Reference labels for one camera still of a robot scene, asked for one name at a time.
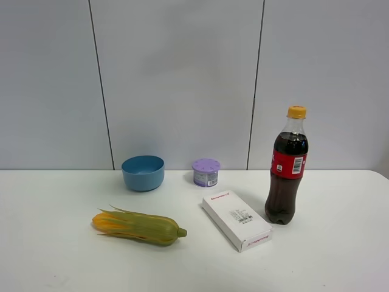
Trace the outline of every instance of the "corn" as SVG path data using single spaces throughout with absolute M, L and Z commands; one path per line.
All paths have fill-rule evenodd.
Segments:
M 121 210 L 105 211 L 97 214 L 93 225 L 104 235 L 139 239 L 157 245 L 170 245 L 179 237 L 187 236 L 187 231 L 168 217 L 147 215 Z

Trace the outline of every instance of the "white box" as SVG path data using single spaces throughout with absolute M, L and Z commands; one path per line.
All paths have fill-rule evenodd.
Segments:
M 202 207 L 239 252 L 272 239 L 273 227 L 231 190 L 204 197 Z

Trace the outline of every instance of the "yellow bottle cap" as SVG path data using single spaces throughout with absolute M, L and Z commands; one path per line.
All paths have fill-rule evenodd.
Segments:
M 305 115 L 306 107 L 301 105 L 292 105 L 287 111 L 287 117 L 291 117 L 293 119 L 305 119 Z

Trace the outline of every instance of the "plastic bottle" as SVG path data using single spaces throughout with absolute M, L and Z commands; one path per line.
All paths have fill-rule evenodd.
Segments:
M 305 107 L 289 107 L 287 124 L 274 142 L 270 192 L 265 205 L 266 215 L 273 223 L 288 224 L 295 213 L 297 189 L 308 153 L 303 129 L 305 116 Z

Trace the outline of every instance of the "plastic bowl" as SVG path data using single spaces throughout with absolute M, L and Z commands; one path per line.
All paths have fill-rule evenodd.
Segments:
M 147 192 L 158 188 L 164 181 L 165 162 L 157 156 L 136 156 L 123 162 L 122 172 L 127 188 Z

